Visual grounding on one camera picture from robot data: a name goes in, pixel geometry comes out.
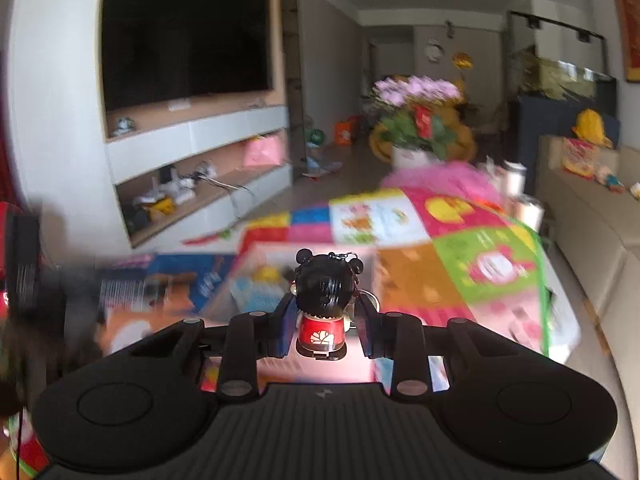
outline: tv screen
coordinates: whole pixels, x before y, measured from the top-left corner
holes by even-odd
[[[107,111],[271,86],[269,0],[104,0]]]

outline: cable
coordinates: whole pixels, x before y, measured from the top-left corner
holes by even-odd
[[[22,445],[22,417],[24,409],[20,408],[18,415],[18,443],[15,446],[15,480],[20,480],[20,446]]]
[[[238,215],[238,213],[239,213],[238,204],[236,203],[236,200],[234,199],[233,194],[229,191],[230,189],[233,189],[233,190],[244,189],[244,190],[248,191],[251,194],[252,198],[254,199],[254,204],[253,204],[252,208],[254,208],[257,205],[258,199],[257,199],[255,193],[253,191],[251,191],[248,187],[245,187],[245,186],[234,186],[233,184],[225,184],[224,182],[220,182],[219,180],[216,180],[215,178],[211,178],[210,176],[206,176],[204,174],[200,174],[199,178],[201,180],[204,180],[205,182],[208,182],[209,184],[221,187],[221,188],[226,190],[226,192],[229,194],[229,198],[231,200],[231,204],[232,204],[232,206],[234,208],[234,216],[236,217],[236,220],[240,219],[240,216]]]
[[[376,307],[377,312],[380,312],[380,301],[373,292],[369,292],[368,290],[364,290],[363,288],[359,288],[358,292],[364,292],[365,294],[373,298],[373,306]]]

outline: green leaves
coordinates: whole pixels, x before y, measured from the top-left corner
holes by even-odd
[[[435,156],[437,156],[440,160],[444,160],[447,158],[447,146],[446,144],[440,144],[439,142],[432,142],[431,149]]]
[[[384,117],[381,122],[387,130],[382,134],[383,140],[398,148],[432,151],[443,160],[447,156],[447,145],[456,140],[456,133],[447,128],[437,115],[431,116],[431,139],[418,136],[414,114],[408,110],[400,110],[392,116]]]

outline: pink blanket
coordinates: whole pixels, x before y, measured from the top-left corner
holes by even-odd
[[[486,201],[502,205],[500,193],[486,174],[466,162],[444,162],[424,168],[395,170],[382,180],[380,187],[419,187],[472,202]]]

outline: beige sofa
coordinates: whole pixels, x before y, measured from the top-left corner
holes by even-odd
[[[541,140],[536,196],[556,217],[558,248],[593,304],[610,347],[628,407],[628,419],[623,413],[619,424],[629,420],[632,432],[622,431],[640,442],[640,203],[628,191],[616,194],[563,171],[562,142]],[[640,181],[636,150],[601,149],[600,162],[627,186]],[[633,447],[637,462],[640,452]]]

